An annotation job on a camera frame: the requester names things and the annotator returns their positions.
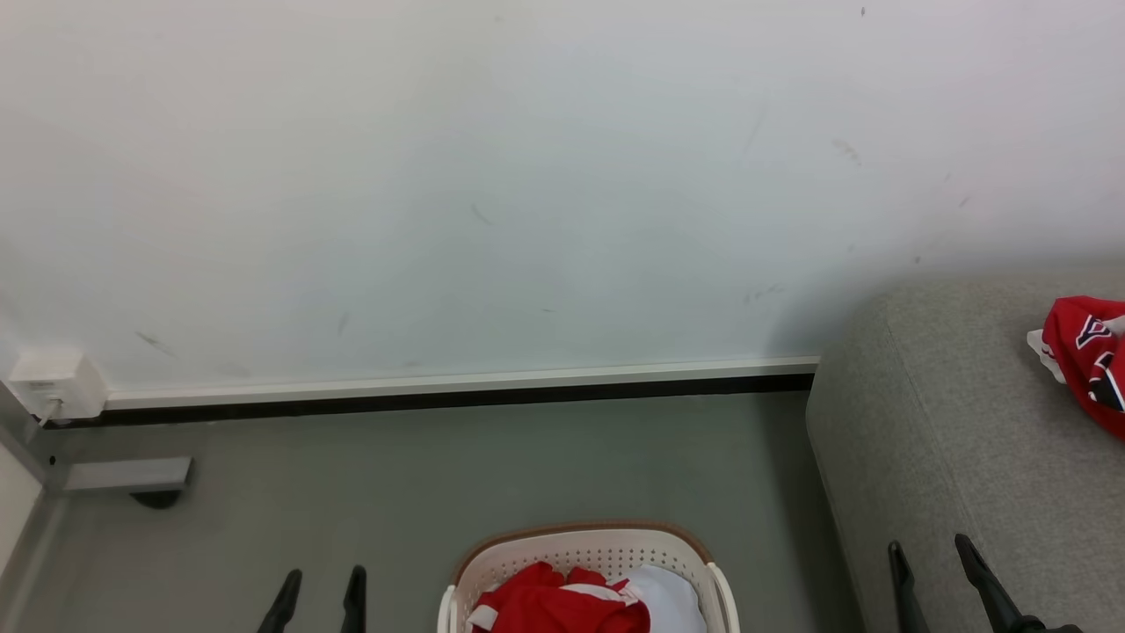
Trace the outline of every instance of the white wall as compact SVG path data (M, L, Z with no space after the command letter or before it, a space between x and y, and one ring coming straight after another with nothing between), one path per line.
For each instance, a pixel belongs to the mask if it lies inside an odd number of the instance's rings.
M1118 0L0 12L4 337L117 389L816 354L1125 238Z

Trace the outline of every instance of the red cloth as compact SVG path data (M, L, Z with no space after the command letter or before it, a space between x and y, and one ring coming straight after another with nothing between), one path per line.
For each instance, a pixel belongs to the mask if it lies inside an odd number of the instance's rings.
M1118 377L1125 378L1125 355L1120 337L1114 334L1125 329L1123 316L1125 301L1060 298L1047 314L1043 343L1086 413L1125 441L1125 399L1118 389Z
M606 587L602 575L580 568L572 570L565 582ZM492 633L648 633L644 603L603 600L562 586L561 573L537 562L483 594L477 607L496 611ZM486 633L479 626L472 632Z

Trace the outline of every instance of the wheel caster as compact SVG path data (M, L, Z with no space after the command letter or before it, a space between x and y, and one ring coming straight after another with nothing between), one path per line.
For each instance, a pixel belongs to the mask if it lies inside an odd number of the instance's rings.
M180 500L182 490L161 490L160 492L130 492L129 497L136 499L145 508L154 510L166 510Z

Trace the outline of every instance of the baseboard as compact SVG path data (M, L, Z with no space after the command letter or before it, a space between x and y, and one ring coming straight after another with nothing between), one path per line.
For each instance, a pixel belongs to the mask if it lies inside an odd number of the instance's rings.
M255 387L111 392L69 428L808 389L819 359L670 363Z

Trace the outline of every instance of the black baseboard trim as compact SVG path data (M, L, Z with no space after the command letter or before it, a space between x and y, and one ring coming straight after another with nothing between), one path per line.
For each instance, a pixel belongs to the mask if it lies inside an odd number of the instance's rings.
M486 407L494 405L573 403L576 400L662 398L667 396L714 396L723 394L807 391L811 387L812 374L786 374L777 377L748 377L738 379L700 379L578 387L504 389L496 391L462 391L453 394L375 396L369 398L340 398L334 400L251 403L242 405L206 405L199 407L166 407L148 409L111 409L102 413L101 416L97 418L72 421L71 424L66 426L57 426L54 423L48 423L46 428L74 429L91 427L132 427L145 425L212 423L216 421L245 421L253 418L292 418L298 416L328 416L333 414L402 412L407 409L447 409L453 407Z

